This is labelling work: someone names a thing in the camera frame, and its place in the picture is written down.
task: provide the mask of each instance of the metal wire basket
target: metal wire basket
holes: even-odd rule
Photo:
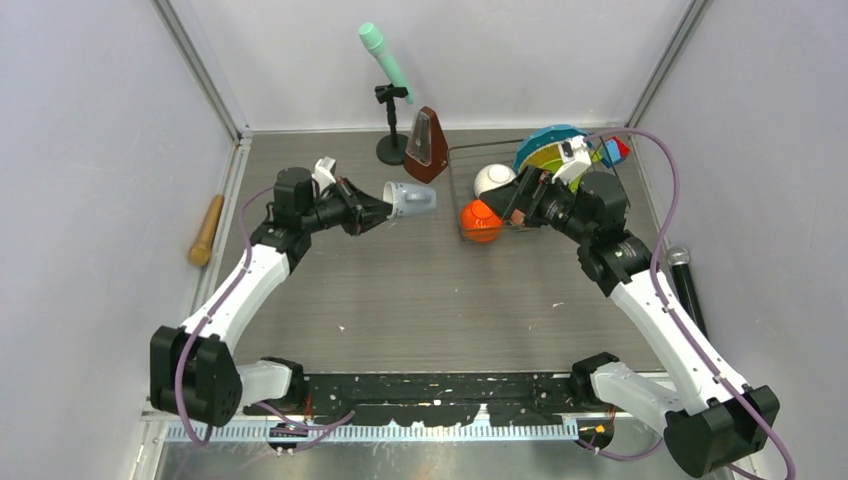
[[[595,145],[600,142],[600,145],[592,150],[593,155],[603,149],[604,154],[609,158],[610,153],[607,149],[607,141],[610,138],[612,137],[602,137],[598,141],[593,142]],[[456,216],[459,235],[463,240],[469,241],[476,239],[476,241],[480,241],[480,239],[494,239],[502,232],[535,230],[534,228],[527,228],[521,225],[513,225],[508,220],[505,220],[503,227],[469,229],[462,225],[460,219],[462,209],[476,198],[474,196],[474,178],[477,176],[477,173],[486,165],[494,163],[500,163],[512,169],[513,162],[515,162],[516,150],[523,141],[524,139],[517,139],[473,143],[457,145],[448,149],[448,178],[450,179],[451,202],[453,203],[453,211]],[[607,168],[600,162],[593,163],[587,172],[591,171],[606,171],[618,176],[615,165]]]

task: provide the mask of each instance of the metronome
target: metronome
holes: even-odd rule
[[[430,107],[415,115],[406,144],[403,168],[422,183],[430,183],[448,166],[448,141],[439,117]]]

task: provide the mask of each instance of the plastic cup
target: plastic cup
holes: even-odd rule
[[[436,191],[423,185],[386,182],[383,201],[392,204],[389,219],[412,217],[436,209]]]

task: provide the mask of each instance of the mint green microphone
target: mint green microphone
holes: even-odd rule
[[[406,76],[404,76],[403,71],[398,66],[397,62],[395,62],[392,54],[389,53],[389,47],[386,44],[386,39],[383,38],[383,34],[371,22],[363,23],[361,27],[359,27],[359,39],[362,40],[362,44],[365,45],[365,49],[374,55],[374,58],[377,59],[377,63],[380,64],[380,67],[383,68],[383,71],[386,72],[386,76],[389,77],[389,81],[392,82],[392,85],[395,87],[403,87],[406,88],[406,103],[412,105],[415,101],[415,95],[412,93],[412,89],[409,87],[409,82],[406,81]]]

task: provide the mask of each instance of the wooden handle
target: wooden handle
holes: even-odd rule
[[[212,242],[215,240],[215,232],[218,230],[218,219],[221,218],[223,209],[224,196],[215,195],[209,205],[209,210],[206,211],[206,218],[203,219],[197,240],[188,252],[188,259],[192,265],[202,267],[209,262],[209,257],[212,256]]]

